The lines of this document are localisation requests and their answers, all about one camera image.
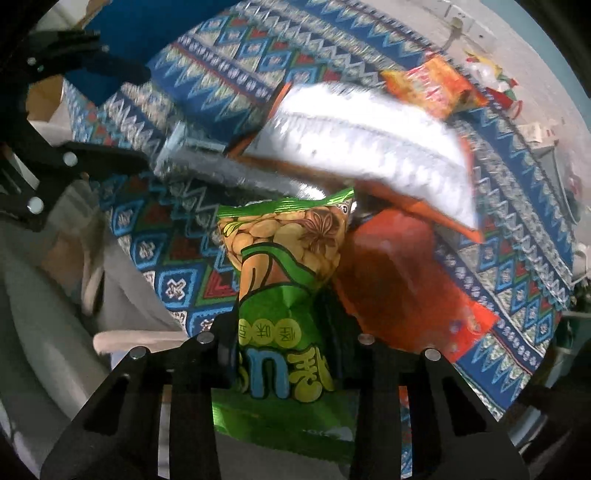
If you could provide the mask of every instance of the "tablecloth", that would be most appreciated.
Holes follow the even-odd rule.
[[[260,123],[262,107],[282,80],[378,87],[380,70],[411,69],[437,50],[355,0],[246,1],[156,55],[149,83],[123,85],[100,108],[71,86],[66,98],[77,140],[154,153],[179,119],[221,142],[248,131]],[[456,363],[497,419],[540,365],[567,307],[573,246],[552,185],[499,107],[491,103],[451,120],[475,153],[485,242],[438,229],[434,252],[458,286],[498,315]],[[196,180],[166,188],[149,173],[103,185],[114,234],[191,335],[235,298],[232,266],[207,235],[217,205],[233,201]],[[405,475],[410,449],[403,459]]]

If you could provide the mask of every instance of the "plastic wrapper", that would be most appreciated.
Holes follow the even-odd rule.
[[[454,362],[497,318],[455,285],[435,248],[429,224],[384,210],[347,236],[334,284],[364,332],[409,352],[436,348]]]
[[[270,198],[319,200],[326,197],[326,192],[312,183],[233,161],[221,153],[224,148],[225,145],[213,141],[191,138],[185,124],[179,123],[160,151],[154,173],[166,180],[191,175]]]
[[[356,190],[481,241],[470,157],[456,133],[422,109],[327,82],[292,86],[271,111],[256,137],[230,156],[354,182]]]
[[[312,456],[318,442],[352,438],[350,395],[335,391],[326,357],[333,339],[313,307],[339,263],[352,197],[347,189],[315,202],[219,208],[220,233],[241,272],[239,391],[213,398],[223,416],[216,424],[229,435]],[[350,447],[337,450],[346,456]]]
[[[381,72],[389,93],[403,102],[417,105],[438,119],[452,112],[485,106],[488,101],[441,55],[434,55],[407,72]]]

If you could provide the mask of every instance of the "bolt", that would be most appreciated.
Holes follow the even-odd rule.
[[[196,338],[199,343],[205,345],[207,343],[213,342],[216,336],[212,332],[201,332]]]
[[[27,203],[27,209],[33,215],[39,215],[44,208],[45,204],[43,203],[43,200],[41,200],[39,197],[32,197],[29,199]]]
[[[148,349],[144,346],[134,346],[130,351],[129,351],[129,357],[132,360],[139,360],[140,358],[142,358],[143,356],[145,356],[145,354],[148,353]]]
[[[373,345],[375,337],[371,333],[360,333],[357,340],[361,345]]]
[[[74,152],[66,152],[62,158],[68,167],[73,167],[78,163],[78,157],[76,157]]]
[[[425,350],[425,357],[431,362],[437,362],[441,359],[441,354],[434,348],[427,348],[427,350]]]

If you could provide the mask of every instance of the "green snack bag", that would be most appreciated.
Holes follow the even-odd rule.
[[[241,440],[347,462],[355,396],[335,391],[332,339],[314,298],[339,264],[353,190],[324,200],[220,207],[228,257],[241,272],[239,385],[215,391],[216,427]]]

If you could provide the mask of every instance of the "power outlet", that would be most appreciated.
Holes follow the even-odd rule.
[[[423,7],[439,18],[445,18],[451,6],[452,3],[449,0],[423,0]]]
[[[478,22],[474,22],[467,37],[487,52],[492,52],[496,46],[496,37],[493,32]]]
[[[474,19],[457,5],[452,5],[444,19],[453,27],[459,28],[464,34],[470,30],[474,23]]]

